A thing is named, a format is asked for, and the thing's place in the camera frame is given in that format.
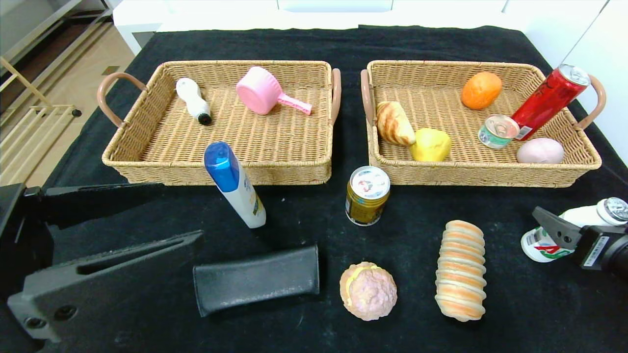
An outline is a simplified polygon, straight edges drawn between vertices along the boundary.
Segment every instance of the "small tin can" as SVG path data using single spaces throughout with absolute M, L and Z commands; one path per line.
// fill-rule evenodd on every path
M 375 224 L 382 215 L 390 188 L 388 174 L 378 167 L 356 169 L 347 183 L 345 211 L 349 220 L 364 227 Z
M 491 114 L 478 131 L 477 137 L 486 146 L 500 149 L 506 147 L 518 134 L 519 125 L 516 121 L 502 114 Z

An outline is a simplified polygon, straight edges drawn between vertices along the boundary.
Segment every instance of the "red can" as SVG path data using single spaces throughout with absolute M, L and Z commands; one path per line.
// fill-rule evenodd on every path
M 519 124 L 518 140 L 527 140 L 556 113 L 591 84 L 579 67 L 562 64 L 528 97 L 511 116 Z

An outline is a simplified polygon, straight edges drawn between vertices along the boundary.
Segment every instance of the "yellow toy fruit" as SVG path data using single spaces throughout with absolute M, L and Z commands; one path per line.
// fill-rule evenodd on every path
M 414 135 L 416 142 L 410 146 L 410 153 L 415 161 L 443 161 L 452 150 L 452 139 L 444 131 L 423 128 Z

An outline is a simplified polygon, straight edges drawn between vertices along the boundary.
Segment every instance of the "white spray bottle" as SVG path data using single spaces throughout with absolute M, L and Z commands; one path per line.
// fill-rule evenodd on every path
M 205 169 L 249 228 L 266 223 L 266 209 L 228 144 L 215 142 L 207 147 Z
M 176 94 L 185 101 L 188 113 L 196 118 L 201 125 L 212 123 L 209 104 L 200 96 L 200 87 L 194 80 L 183 77 L 176 81 Z

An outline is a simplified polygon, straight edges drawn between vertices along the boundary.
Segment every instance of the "wicker basket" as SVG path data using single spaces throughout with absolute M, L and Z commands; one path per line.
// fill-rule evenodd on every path
M 460 92 L 464 83 L 481 71 L 497 74 L 503 91 L 491 106 L 474 111 L 460 102 Z M 503 149 L 491 149 L 477 137 L 489 114 L 511 115 L 543 80 L 538 68 L 518 63 L 370 62 L 362 71 L 369 163 L 386 171 L 391 183 L 397 185 L 569 187 L 587 171 L 599 168 L 602 160 L 567 108 L 534 135 L 563 145 L 565 159 L 561 164 L 518 163 L 516 153 L 523 142 L 513 140 Z M 374 107 L 384 100 L 400 102 L 413 128 L 447 132 L 452 138 L 447 159 L 415 161 L 407 146 L 381 140 Z
M 310 103 L 306 116 L 276 105 L 265 116 L 238 98 L 236 83 L 251 66 L 262 66 L 286 94 Z M 107 106 L 104 93 L 123 77 L 143 92 L 121 121 Z M 190 77 L 210 104 L 213 122 L 199 124 L 175 92 L 175 83 Z M 130 183 L 215 185 L 203 165 L 206 147 L 225 141 L 255 185 L 314 185 L 331 177 L 333 124 L 340 107 L 340 71 L 314 61 L 166 62 L 146 86 L 127 73 L 114 73 L 99 87 L 99 105 L 118 126 L 102 161 Z

